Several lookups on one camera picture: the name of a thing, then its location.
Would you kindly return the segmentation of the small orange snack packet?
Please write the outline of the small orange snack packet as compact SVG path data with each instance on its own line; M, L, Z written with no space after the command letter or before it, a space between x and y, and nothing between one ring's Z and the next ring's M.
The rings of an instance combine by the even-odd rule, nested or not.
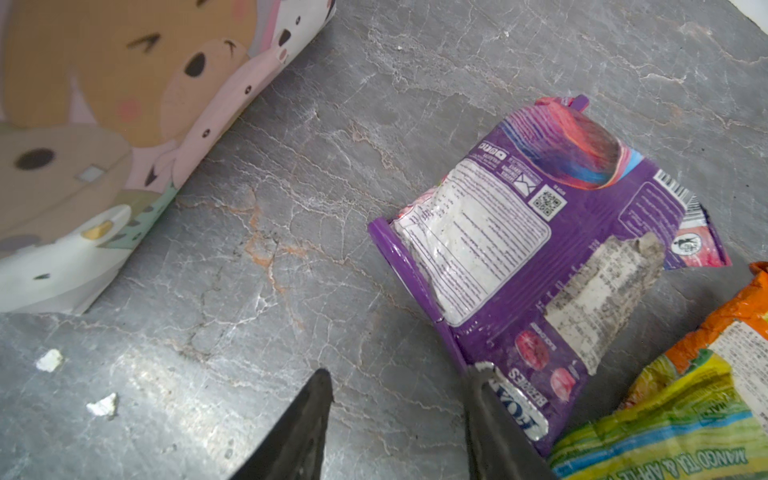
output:
M709 350L730 365L739 395L762 427L767 426L767 263L750 265L752 281L712 312L665 356L682 374L700 351Z

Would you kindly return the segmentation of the green Fox's spring tea bag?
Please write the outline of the green Fox's spring tea bag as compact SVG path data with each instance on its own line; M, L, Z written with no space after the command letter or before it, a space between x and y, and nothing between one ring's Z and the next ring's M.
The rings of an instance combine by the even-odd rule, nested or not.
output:
M707 352L651 398L562 437L548 463L560 479L764 479L767 435Z

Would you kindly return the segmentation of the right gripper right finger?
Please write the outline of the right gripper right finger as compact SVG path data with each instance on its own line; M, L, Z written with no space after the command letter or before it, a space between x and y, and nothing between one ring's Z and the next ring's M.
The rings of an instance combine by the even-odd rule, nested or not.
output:
M492 372L468 368L463 375L469 478L551 479L557 476L530 444L490 385Z

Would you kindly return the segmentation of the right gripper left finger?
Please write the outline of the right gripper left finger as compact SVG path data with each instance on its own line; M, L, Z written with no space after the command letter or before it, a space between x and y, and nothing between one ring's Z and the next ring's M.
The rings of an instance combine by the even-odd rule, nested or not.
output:
M316 370L234 479L319 479L333 387L330 372Z

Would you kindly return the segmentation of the purple Fox's berries candy bag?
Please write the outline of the purple Fox's berries candy bag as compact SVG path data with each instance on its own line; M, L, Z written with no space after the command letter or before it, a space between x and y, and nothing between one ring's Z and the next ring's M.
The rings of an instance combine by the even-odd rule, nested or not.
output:
M544 97L510 113L368 227L458 367L491 371L542 455L660 274L730 264L696 196L588 104Z

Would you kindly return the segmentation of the white paper gift bag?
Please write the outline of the white paper gift bag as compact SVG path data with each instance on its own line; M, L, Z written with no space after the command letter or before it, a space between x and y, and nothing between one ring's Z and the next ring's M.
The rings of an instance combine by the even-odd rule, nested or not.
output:
M85 312L332 1L5 1L1 309Z

